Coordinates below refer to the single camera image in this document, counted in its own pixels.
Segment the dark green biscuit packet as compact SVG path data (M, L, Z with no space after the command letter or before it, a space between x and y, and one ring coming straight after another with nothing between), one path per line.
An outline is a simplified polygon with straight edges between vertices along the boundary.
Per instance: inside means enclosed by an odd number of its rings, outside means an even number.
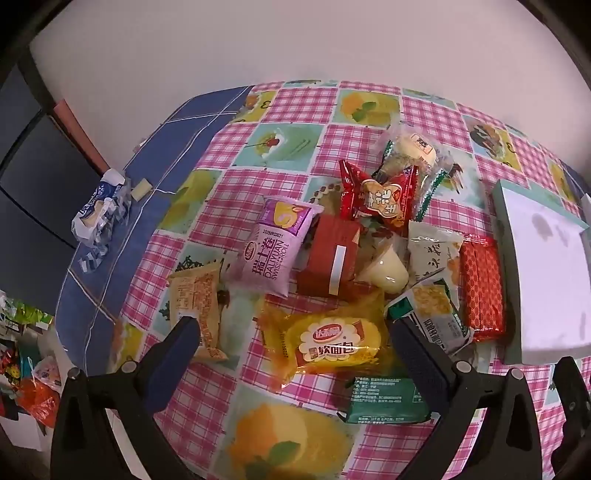
M431 409L411 378L356 377L346 384L349 403L338 411L348 424L418 424L431 419Z

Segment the teal rimmed white tray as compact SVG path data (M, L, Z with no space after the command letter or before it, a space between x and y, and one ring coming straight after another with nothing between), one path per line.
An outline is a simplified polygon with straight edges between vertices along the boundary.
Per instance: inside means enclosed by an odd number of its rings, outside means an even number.
M539 188L492 190L508 309L504 362L546 365L590 354L590 227Z

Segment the green edged clear cake packet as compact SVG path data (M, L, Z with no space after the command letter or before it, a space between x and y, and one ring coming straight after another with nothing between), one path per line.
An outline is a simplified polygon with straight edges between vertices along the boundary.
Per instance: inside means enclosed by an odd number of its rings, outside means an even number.
M417 186L412 201L411 219L414 221L421 222L424 219L431 200L445 180L450 180L452 186L457 190L463 187L462 175L464 170L450 156L437 159L433 165L430 165L422 158L412 158L408 155L394 153L382 162L382 165L373 173L372 177L384 184L387 180L393 178L394 174L399 174L410 167L418 168L416 175Z

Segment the orange red wafer packet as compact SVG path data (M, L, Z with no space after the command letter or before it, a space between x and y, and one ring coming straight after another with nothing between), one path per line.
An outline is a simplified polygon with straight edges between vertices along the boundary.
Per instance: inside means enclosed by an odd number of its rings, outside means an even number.
M465 297L464 320L476 342L500 340L506 333L505 302L497 242L468 235L460 250Z

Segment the blue plaid cloth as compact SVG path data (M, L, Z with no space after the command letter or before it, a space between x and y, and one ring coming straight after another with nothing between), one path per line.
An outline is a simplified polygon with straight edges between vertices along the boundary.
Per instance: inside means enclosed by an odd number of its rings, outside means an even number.
M86 374L108 369L119 314L153 231L213 136L238 114L250 90L214 91L178 106L125 165L123 174L136 196L127 216L113 227L100 265L85 272L81 261L89 249L77 247L60 290L55 328L71 363Z

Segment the beige orange pastry packet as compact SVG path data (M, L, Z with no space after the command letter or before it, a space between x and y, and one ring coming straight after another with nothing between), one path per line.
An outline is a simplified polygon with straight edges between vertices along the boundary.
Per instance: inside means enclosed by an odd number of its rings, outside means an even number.
M168 276L169 312L172 326L190 316L197 320L199 345L193 355L197 362L222 362L228 360L219 347L221 311L217 299L219 283L218 263L182 270Z

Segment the yellow soft bread packet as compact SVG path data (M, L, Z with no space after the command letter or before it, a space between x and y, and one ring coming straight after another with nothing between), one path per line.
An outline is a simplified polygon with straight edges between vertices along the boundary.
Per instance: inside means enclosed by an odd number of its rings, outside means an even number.
M297 374L389 375L396 355L384 306L381 290L334 310L308 314L263 304L257 323L270 359L270 388L287 387Z

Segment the small white eraser block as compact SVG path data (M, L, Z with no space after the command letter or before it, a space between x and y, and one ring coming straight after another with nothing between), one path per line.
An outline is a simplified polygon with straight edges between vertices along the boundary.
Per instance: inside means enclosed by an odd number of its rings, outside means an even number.
M131 198L135 202L139 202L145 197L152 189L152 185L145 179L142 178L131 190Z

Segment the clear steamed cake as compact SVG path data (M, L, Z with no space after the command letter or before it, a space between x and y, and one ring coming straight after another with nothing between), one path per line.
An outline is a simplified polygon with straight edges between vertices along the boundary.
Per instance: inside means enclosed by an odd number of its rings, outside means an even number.
M406 122L396 122L383 131L372 152L380 161L372 174L378 181L389 179L410 165L423 176L443 170L449 173L454 160L447 147L433 136Z

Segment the yellow pudding cup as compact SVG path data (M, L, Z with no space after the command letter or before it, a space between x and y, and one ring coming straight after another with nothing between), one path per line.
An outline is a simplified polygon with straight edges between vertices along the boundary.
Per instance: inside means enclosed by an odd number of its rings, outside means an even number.
M356 282L374 285L389 295L399 295L405 290L409 273L392 242L380 246L370 263L356 274Z

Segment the dark red box packet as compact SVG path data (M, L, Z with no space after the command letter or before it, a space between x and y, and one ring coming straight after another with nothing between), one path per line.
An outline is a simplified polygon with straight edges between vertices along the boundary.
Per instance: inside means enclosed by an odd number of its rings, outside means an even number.
M297 273L297 293L352 301L361 225L322 214L304 270Z

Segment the green white corn snack packet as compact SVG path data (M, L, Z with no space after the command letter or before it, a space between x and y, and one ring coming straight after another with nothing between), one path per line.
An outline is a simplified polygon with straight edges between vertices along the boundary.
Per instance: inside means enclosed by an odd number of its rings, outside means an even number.
M392 322L408 318L433 344L455 355L473 341L473 331L461 320L445 280L418 283L386 306Z

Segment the red cartoon snack packet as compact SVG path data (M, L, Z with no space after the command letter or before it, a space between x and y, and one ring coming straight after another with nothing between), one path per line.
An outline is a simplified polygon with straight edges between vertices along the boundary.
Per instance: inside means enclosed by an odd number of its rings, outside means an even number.
M379 217L390 231L400 235L408 232L418 184L417 166L409 166L383 183L346 160L339 161L339 171L342 220Z

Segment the blue white crumpled wrapper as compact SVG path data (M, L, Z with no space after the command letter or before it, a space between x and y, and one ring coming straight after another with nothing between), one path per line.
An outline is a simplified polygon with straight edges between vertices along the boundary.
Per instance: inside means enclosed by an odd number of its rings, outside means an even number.
M108 253L114 227L127 221L131 204L130 179L115 169L107 170L71 221L72 234L88 249L78 260L83 273L100 266Z

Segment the pink swiss roll packet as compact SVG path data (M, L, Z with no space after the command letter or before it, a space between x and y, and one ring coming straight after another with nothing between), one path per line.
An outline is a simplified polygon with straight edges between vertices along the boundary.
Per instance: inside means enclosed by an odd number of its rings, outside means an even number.
M311 223L322 212L322 205L266 196L249 237L224 274L224 282L242 290L287 298L297 253Z

